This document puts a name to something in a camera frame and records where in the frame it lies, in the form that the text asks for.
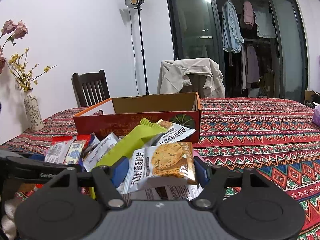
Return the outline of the cookie cracker snack packet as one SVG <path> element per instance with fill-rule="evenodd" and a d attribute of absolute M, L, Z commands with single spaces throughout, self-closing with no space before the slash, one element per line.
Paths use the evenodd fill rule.
<path fill-rule="evenodd" d="M 136 150 L 129 161 L 122 193 L 196 184 L 192 143 L 173 142 Z"/>

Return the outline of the green snack packet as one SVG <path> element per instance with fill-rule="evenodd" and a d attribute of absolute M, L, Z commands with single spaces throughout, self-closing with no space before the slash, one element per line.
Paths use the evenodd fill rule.
<path fill-rule="evenodd" d="M 151 145 L 159 136 L 167 133 L 167 131 L 167 128 L 143 118 L 139 125 L 123 137 L 97 162 L 96 166 L 105 165 L 110 167 L 122 157 L 130 159 L 135 150 Z"/>

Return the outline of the red white snack packet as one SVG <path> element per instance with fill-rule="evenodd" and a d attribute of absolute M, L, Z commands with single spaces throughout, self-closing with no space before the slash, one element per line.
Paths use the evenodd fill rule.
<path fill-rule="evenodd" d="M 91 135 L 52 137 L 44 161 L 54 164 L 78 164 L 82 152 L 87 148 Z"/>

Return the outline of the orange cardboard snack box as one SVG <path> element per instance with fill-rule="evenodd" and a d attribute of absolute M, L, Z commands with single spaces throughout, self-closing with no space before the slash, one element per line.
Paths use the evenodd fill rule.
<path fill-rule="evenodd" d="M 187 141 L 200 139 L 201 104 L 196 92 L 109 98 L 73 116 L 78 134 L 94 133 L 100 140 L 111 132 L 118 137 L 127 135 L 142 118 L 195 129 Z"/>

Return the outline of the white text snack packet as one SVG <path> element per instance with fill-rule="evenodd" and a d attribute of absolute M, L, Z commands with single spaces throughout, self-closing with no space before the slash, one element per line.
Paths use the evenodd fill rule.
<path fill-rule="evenodd" d="M 82 159 L 86 171 L 91 171 L 97 163 L 119 142 L 119 138 L 111 132 Z"/>

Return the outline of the floral ceramic vase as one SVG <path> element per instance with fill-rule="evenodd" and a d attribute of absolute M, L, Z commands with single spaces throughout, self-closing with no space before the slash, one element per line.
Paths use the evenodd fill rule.
<path fill-rule="evenodd" d="M 24 107 L 27 119 L 29 121 L 29 128 L 32 132 L 37 132 L 44 128 L 43 120 L 41 117 L 39 104 L 36 96 L 33 94 L 33 89 L 25 93 Z"/>

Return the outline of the patterned red tablecloth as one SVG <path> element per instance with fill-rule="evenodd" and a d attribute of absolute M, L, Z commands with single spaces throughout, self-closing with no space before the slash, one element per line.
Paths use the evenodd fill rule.
<path fill-rule="evenodd" d="M 195 151 L 209 164 L 242 172 L 256 168 L 305 211 L 298 239 L 319 239 L 319 127 L 313 109 L 285 99 L 201 99 L 200 139 Z M 38 132 L 26 130 L 1 145 L 5 150 L 43 153 L 53 136 L 75 135 L 71 114 L 44 120 Z"/>

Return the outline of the dark wooden chair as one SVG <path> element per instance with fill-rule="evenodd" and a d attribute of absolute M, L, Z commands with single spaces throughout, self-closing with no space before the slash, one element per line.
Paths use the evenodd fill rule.
<path fill-rule="evenodd" d="M 104 70 L 98 73 L 72 75 L 72 84 L 80 107 L 96 105 L 110 98 Z"/>

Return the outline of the yellow flower branches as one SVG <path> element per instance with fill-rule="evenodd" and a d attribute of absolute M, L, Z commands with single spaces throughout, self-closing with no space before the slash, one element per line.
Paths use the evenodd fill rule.
<path fill-rule="evenodd" d="M 13 75 L 18 88 L 23 91 L 27 92 L 29 90 L 32 90 L 32 84 L 37 85 L 38 79 L 48 73 L 51 69 L 57 67 L 57 65 L 54 66 L 46 66 L 42 70 L 40 74 L 34 75 L 34 70 L 40 65 L 39 63 L 35 64 L 30 69 L 27 68 L 28 65 L 28 54 L 29 54 L 29 48 L 26 48 L 24 53 L 22 54 L 12 54 L 10 60 L 7 62 L 9 71 Z"/>

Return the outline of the chair with draped jacket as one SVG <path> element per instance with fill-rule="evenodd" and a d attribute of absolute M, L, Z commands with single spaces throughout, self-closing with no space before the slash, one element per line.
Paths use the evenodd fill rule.
<path fill-rule="evenodd" d="M 206 83 L 206 77 L 203 75 L 188 75 L 191 84 L 184 85 L 180 93 L 197 92 L 199 97 L 205 98 L 204 85 Z"/>

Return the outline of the beige jacket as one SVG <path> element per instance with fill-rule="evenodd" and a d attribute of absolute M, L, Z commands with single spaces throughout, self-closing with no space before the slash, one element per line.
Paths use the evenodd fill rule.
<path fill-rule="evenodd" d="M 219 64 L 208 57 L 163 60 L 157 93 L 180 93 L 185 88 L 197 91 L 204 98 L 224 98 L 225 87 Z"/>

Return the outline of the cardboard box at right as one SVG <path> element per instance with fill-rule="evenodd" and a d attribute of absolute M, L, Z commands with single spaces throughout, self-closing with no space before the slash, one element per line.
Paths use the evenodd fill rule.
<path fill-rule="evenodd" d="M 312 109 L 320 104 L 320 93 L 313 90 L 305 91 L 304 104 Z"/>

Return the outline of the pink dried roses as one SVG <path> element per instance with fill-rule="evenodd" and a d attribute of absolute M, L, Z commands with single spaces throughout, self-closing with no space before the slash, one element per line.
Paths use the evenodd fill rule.
<path fill-rule="evenodd" d="M 27 33 L 29 33 L 29 31 L 23 21 L 14 23 L 13 20 L 7 20 L 4 22 L 1 29 L 1 38 L 4 38 L 4 42 L 1 42 L 1 73 L 7 62 L 7 59 L 3 54 L 4 47 L 7 43 L 11 43 L 14 47 L 16 45 L 16 40 L 23 39 Z"/>

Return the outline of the light blue hanging shirt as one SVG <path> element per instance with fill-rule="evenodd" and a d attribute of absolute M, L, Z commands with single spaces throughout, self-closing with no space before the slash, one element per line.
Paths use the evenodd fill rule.
<path fill-rule="evenodd" d="M 222 44 L 223 50 L 238 54 L 242 50 L 244 38 L 241 35 L 240 24 L 235 6 L 231 0 L 226 0 L 222 7 Z"/>

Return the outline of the white hanging top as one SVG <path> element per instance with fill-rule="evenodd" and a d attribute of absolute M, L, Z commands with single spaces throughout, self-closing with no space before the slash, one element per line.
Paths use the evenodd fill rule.
<path fill-rule="evenodd" d="M 265 39 L 276 38 L 276 30 L 272 23 L 272 15 L 266 7 L 255 7 L 255 23 L 257 25 L 257 35 Z"/>

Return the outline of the pink hanging garment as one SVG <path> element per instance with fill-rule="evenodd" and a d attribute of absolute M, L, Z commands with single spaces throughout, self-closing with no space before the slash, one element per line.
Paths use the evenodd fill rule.
<path fill-rule="evenodd" d="M 249 1 L 244 1 L 243 17 L 245 27 L 247 29 L 252 29 L 254 25 L 254 11 Z"/>

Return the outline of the black sliding door frame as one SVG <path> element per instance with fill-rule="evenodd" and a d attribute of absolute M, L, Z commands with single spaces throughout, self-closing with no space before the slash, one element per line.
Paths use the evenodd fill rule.
<path fill-rule="evenodd" d="M 168 0 L 177 60 L 219 65 L 227 97 L 304 101 L 308 59 L 296 0 Z"/>

